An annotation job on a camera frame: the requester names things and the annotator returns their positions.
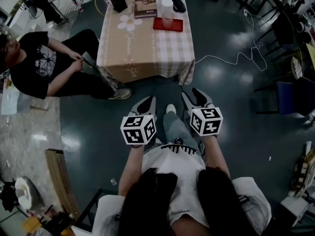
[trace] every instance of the black pants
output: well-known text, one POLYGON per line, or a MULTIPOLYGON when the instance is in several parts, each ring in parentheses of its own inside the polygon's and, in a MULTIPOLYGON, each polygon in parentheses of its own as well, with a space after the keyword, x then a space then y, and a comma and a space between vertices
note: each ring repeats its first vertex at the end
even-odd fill
POLYGON ((34 5, 44 12, 46 21, 54 21, 56 24, 59 24, 62 21, 58 12, 48 1, 36 1, 34 2, 34 5))
MULTIPOLYGON (((92 59, 96 60, 97 58, 98 39, 95 33, 90 29, 83 30, 72 38, 64 41, 63 44, 80 55, 88 52, 92 59)), ((73 62, 74 60, 68 55, 57 53, 56 65, 51 80, 65 71, 73 62)), ((103 82, 100 77, 83 72, 76 72, 54 96, 61 97, 82 94, 89 94, 97 99, 108 99, 114 96, 114 91, 107 83, 103 82)))

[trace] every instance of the book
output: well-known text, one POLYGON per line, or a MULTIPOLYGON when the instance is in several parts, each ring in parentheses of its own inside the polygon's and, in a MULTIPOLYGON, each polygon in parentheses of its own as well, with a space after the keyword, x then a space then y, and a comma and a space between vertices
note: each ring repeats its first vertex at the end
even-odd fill
POLYGON ((134 18, 156 17, 157 0, 134 0, 134 18))

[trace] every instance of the white cup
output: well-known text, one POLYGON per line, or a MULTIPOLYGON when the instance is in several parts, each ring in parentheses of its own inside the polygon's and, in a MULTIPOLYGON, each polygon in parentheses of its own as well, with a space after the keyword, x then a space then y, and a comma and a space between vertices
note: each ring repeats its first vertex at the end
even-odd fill
POLYGON ((173 1, 172 0, 162 0, 161 2, 161 12, 173 12, 173 1))
POLYGON ((162 13, 162 23, 165 28, 171 27, 174 20, 174 13, 165 11, 162 13))

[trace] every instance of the tablecloth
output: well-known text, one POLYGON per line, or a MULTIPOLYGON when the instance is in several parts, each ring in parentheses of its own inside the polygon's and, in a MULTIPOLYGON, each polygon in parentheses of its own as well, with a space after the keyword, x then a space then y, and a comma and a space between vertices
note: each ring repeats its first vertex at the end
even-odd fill
MULTIPOLYGON (((104 77, 131 82, 154 75, 179 75, 179 84, 190 84, 195 58, 188 12, 175 12, 184 21, 183 32, 154 30, 154 18, 134 18, 134 0, 121 13, 109 3, 103 22, 97 65, 104 77)), ((161 17, 160 0, 157 15, 161 17)))

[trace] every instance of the red notebook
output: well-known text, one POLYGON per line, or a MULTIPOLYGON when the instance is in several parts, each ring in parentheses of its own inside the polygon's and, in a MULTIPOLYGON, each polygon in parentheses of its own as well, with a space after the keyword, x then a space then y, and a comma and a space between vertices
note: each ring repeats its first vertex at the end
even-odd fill
POLYGON ((173 30, 173 31, 183 31, 183 20, 174 19, 170 27, 166 28, 163 26, 162 18, 154 18, 153 29, 155 30, 173 30))

